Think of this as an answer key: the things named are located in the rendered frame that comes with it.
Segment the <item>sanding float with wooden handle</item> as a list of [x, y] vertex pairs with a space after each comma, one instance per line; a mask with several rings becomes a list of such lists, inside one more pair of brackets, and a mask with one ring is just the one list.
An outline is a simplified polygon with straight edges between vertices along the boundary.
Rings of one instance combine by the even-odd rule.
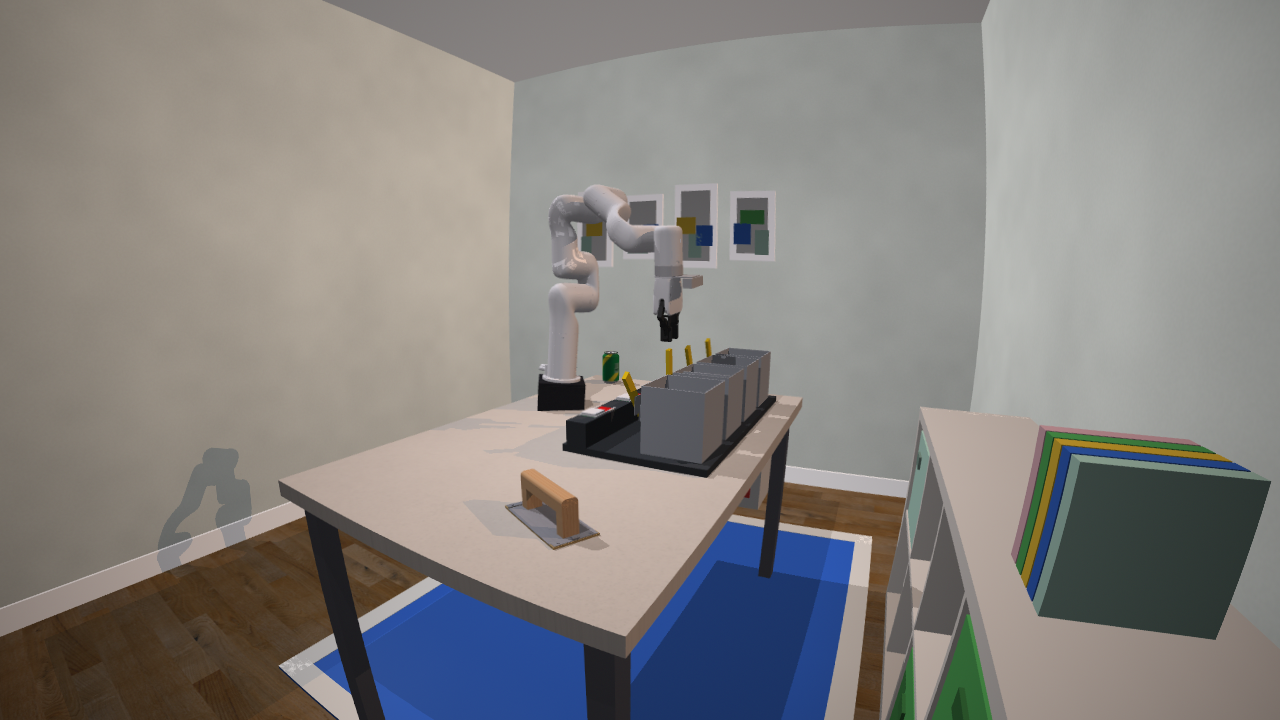
[[506, 509], [552, 550], [600, 536], [579, 519], [579, 498], [535, 469], [521, 471], [521, 489], [522, 501]]

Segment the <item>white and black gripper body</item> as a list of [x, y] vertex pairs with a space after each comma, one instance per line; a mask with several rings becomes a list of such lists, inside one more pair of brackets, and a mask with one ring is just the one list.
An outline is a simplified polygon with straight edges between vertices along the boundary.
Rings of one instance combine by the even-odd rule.
[[[676, 277], [676, 275], [672, 275]], [[654, 295], [653, 295], [653, 313], [658, 314], [660, 299], [664, 299], [666, 314], [668, 316], [675, 315], [682, 310], [684, 297], [682, 297], [682, 282], [681, 278], [672, 278], [664, 275], [655, 275]]]

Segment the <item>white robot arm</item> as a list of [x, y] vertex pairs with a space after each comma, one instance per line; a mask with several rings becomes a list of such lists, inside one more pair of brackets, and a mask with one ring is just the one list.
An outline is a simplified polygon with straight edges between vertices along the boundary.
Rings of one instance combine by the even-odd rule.
[[684, 290], [703, 284], [703, 275], [684, 275], [681, 227], [630, 225], [627, 223], [630, 215], [631, 208], [625, 192], [603, 184], [588, 187], [582, 197], [561, 195], [550, 202], [548, 222], [552, 270], [556, 277], [579, 281], [579, 284], [559, 283], [549, 291], [548, 364], [539, 366], [539, 370], [545, 372], [543, 380], [554, 383], [581, 380], [581, 377], [576, 375], [579, 322], [573, 313], [593, 313], [599, 304], [596, 258], [591, 252], [579, 251], [577, 234], [571, 222], [586, 224], [605, 222], [611, 241], [620, 249], [626, 252], [654, 252], [655, 275], [684, 278]]

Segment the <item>green drink can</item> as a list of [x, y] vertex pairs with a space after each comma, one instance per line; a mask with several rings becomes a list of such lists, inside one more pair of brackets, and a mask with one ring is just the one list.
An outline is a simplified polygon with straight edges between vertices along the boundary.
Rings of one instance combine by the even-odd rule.
[[603, 355], [603, 380], [605, 383], [620, 380], [620, 355], [617, 351], [605, 351]]

